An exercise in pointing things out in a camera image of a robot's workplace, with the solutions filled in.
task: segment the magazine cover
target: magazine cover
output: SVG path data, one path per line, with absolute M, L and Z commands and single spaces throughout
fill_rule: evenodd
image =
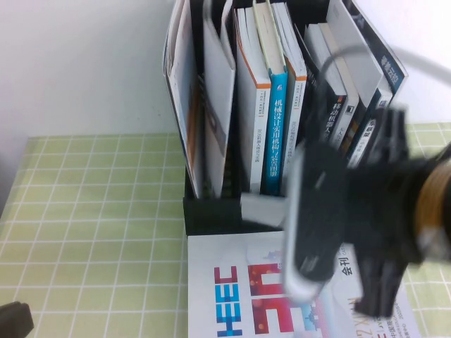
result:
M 282 232 L 188 237 L 188 332 L 198 337 L 420 337 L 401 288 L 394 316 L 353 311 L 362 294 L 351 246 L 319 297 L 294 304 L 281 284 Z

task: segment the book spine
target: book spine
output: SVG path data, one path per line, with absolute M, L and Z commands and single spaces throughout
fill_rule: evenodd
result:
M 359 100 L 359 104 L 355 109 L 354 115 L 352 116 L 350 126 L 346 131 L 345 138 L 340 146 L 340 151 L 343 155 L 347 155 L 349 150 L 352 148 L 352 142 L 354 141 L 354 136 L 356 135 L 360 124 L 365 118 L 367 107 L 363 104 L 362 100 Z
M 343 107 L 340 117 L 338 118 L 337 126 L 335 127 L 330 139 L 330 143 L 335 149 L 340 148 L 343 139 L 345 138 L 346 131 L 351 124 L 355 109 L 355 106 L 351 106 L 347 104 L 347 102 Z
M 280 159 L 283 149 L 283 122 L 287 81 L 288 74 L 286 71 L 283 74 L 271 75 L 265 179 L 265 190 L 269 195 L 278 195 L 280 190 Z
M 343 108 L 344 103 L 346 102 L 347 96 L 335 95 L 335 98 L 336 99 L 331 100 L 333 104 L 331 104 L 330 107 L 328 106 L 328 111 L 330 113 L 328 114 L 328 119 L 326 121 L 323 134 L 326 141 L 330 139 L 330 136 L 332 135 L 332 132 L 337 125 L 340 112 Z
M 376 126 L 376 114 L 380 108 L 385 108 L 387 103 L 392 99 L 392 94 L 382 95 L 379 89 L 374 94 L 373 100 L 371 100 L 371 106 L 368 109 L 365 119 L 359 126 L 359 129 L 354 136 L 353 146 L 350 148 L 348 154 L 348 166 L 355 168 L 359 165 L 362 156 L 365 153 L 366 146 L 368 146 L 371 135 Z
M 261 190 L 261 176 L 263 173 L 264 149 L 266 141 L 266 126 L 268 124 L 269 89 L 257 89 L 255 104 L 255 121 L 253 136 L 253 151 L 249 191 L 259 194 Z
M 304 101 L 304 93 L 306 80 L 296 80 L 295 88 L 293 92 L 291 102 L 290 121 L 287 123 L 285 130 L 285 144 L 284 144 L 284 157 L 283 157 L 283 177 L 287 177 L 290 167 L 293 151 L 296 147 L 297 131 L 299 129 L 299 121 L 301 118 L 302 102 Z

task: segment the blue book spine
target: blue book spine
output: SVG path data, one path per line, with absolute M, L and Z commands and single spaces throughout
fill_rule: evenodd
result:
M 265 190 L 269 195 L 278 195 L 280 190 L 280 159 L 283 149 L 283 121 L 285 115 L 285 97 L 287 94 L 288 73 L 274 75 L 271 78 L 269 97 L 268 137 L 266 140 L 266 177 Z

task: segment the book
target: book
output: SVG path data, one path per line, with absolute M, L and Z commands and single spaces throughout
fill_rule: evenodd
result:
M 290 14 L 286 3 L 272 4 L 274 18 L 280 41 L 282 42 L 285 62 L 288 66 L 288 83 L 285 107 L 285 126 L 283 128 L 283 152 L 282 152 L 282 192 L 285 191 L 290 162 L 296 147 L 297 132 L 304 101 L 307 82 L 307 69 L 295 31 L 291 23 Z
M 244 190 L 259 193 L 264 163 L 271 80 L 264 64 L 252 8 L 235 11 L 237 106 Z
M 324 40 L 326 41 L 327 47 L 330 54 L 336 54 L 339 52 L 339 48 L 333 37 L 332 31 L 330 30 L 328 23 L 320 23 L 319 27 L 323 33 Z M 346 62 L 343 58 L 336 58 L 335 65 L 337 66 L 338 72 L 340 73 L 341 80 L 346 89 L 347 98 L 341 110 L 340 116 L 338 117 L 337 126 L 335 127 L 332 137 L 330 138 L 330 143 L 334 148 L 339 149 L 345 138 L 346 131 L 350 126 L 352 116 L 354 116 L 355 109 L 359 104 L 359 93 L 354 86 L 349 69 L 347 69 Z
M 396 95 L 409 77 L 404 65 L 354 0 L 346 0 L 345 5 Z
M 295 26 L 295 32 L 296 32 L 296 39 L 299 44 L 299 47 L 302 51 L 302 55 L 304 57 L 305 66 L 307 69 L 307 85 L 305 88 L 305 95 L 304 95 L 304 103 L 302 105 L 302 114 L 301 114 L 301 123 L 299 128 L 299 134 L 298 134 L 298 140 L 302 139 L 305 134 L 307 133 L 307 123 L 308 121 L 315 120 L 314 114 L 317 114 L 317 111 L 314 110 L 314 99 L 315 95 L 318 91 L 318 76 L 320 69 L 315 64 L 304 40 L 301 37 L 301 34 L 299 33 L 299 29 L 297 26 Z M 329 118 L 331 116 L 338 117 L 339 113 L 342 109 L 342 105 L 345 102 L 344 97 L 340 95 L 335 95 L 335 92 L 333 91 L 332 87 L 329 85 L 329 83 L 326 81 L 326 121 L 322 120 L 320 121 L 320 125 L 315 125 L 313 127 L 321 128 L 321 132 L 328 132 L 331 133 L 331 125 L 333 122 L 329 122 Z
M 189 0 L 177 0 L 174 3 L 163 52 L 163 75 L 185 155 L 188 177 L 194 195 L 201 198 L 204 185 L 204 129 Z
M 319 25 L 309 25 L 305 31 L 304 40 L 313 61 L 321 71 L 324 63 L 328 60 L 328 58 L 330 58 L 331 54 Z M 333 61 L 326 70 L 325 79 L 330 85 L 330 88 L 332 88 L 335 96 L 341 98 L 342 104 L 338 110 L 338 114 L 335 114 L 335 111 L 332 111 L 328 116 L 324 132 L 324 139 L 327 141 L 332 135 L 332 132 L 337 125 L 340 112 L 345 106 L 347 92 L 343 81 L 341 80 L 340 72 L 338 72 L 335 61 Z
M 371 137 L 373 136 L 376 123 L 378 122 L 379 109 L 387 107 L 392 98 L 393 94 L 388 85 L 388 81 L 383 78 L 371 100 L 370 108 L 362 118 L 360 126 L 357 128 L 357 132 L 351 142 L 350 150 L 348 151 L 348 166 L 350 168 L 355 168 L 360 164 Z
M 235 59 L 225 27 L 231 9 L 220 1 L 205 0 L 203 5 L 204 82 L 205 82 L 205 168 L 207 186 L 211 195 L 219 198 L 223 188 L 224 171 L 233 92 L 235 88 Z M 223 13 L 221 33 L 213 22 L 212 12 Z
M 280 191 L 280 162 L 283 150 L 285 99 L 287 93 L 287 66 L 278 36 L 276 21 L 269 0 L 252 4 L 261 50 L 271 78 L 267 143 L 265 151 L 264 192 L 278 195 Z
M 346 1 L 345 4 L 348 13 L 351 15 L 355 25 L 381 67 L 386 83 L 390 86 L 394 99 L 396 94 L 401 90 L 405 80 L 408 78 L 405 67 L 375 27 L 366 18 L 360 7 L 353 1 Z M 362 125 L 360 138 L 356 143 L 354 153 L 350 158 L 350 165 L 359 165 L 361 161 L 365 161 L 368 158 L 377 135 L 377 133 L 373 133 L 373 131 L 379 127 L 379 124 L 381 123 L 380 119 L 380 114 L 374 111 L 367 119 L 366 124 Z
M 392 318 L 353 311 L 362 296 L 353 247 L 311 303 L 285 294 L 283 232 L 188 237 L 188 337 L 420 337 L 404 287 Z
M 347 159 L 350 160 L 354 150 L 357 148 L 360 136 L 363 134 L 362 129 L 359 130 L 360 126 L 363 125 L 362 128 L 365 128 L 365 125 L 369 123 L 370 114 L 380 106 L 390 103 L 391 91 L 378 61 L 343 2 L 340 0 L 330 2 L 326 21 L 339 49 L 359 46 L 366 50 L 366 53 L 361 52 L 343 56 L 361 99 L 340 147 Z

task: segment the white paper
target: white paper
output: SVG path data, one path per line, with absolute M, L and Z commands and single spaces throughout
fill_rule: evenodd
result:
M 235 61 L 231 47 L 221 42 L 211 20 L 212 0 L 204 1 L 205 162 L 206 176 L 215 197 L 221 197 L 235 87 Z M 226 18 L 231 5 L 224 8 Z
M 282 244 L 282 232 L 188 237 L 188 337 L 220 337 L 224 317 L 232 337 L 384 338 L 390 329 L 396 337 L 421 336 L 403 287 L 390 320 L 353 312 L 362 291 L 351 246 L 339 251 L 337 270 L 319 297 L 293 305 L 280 284 Z

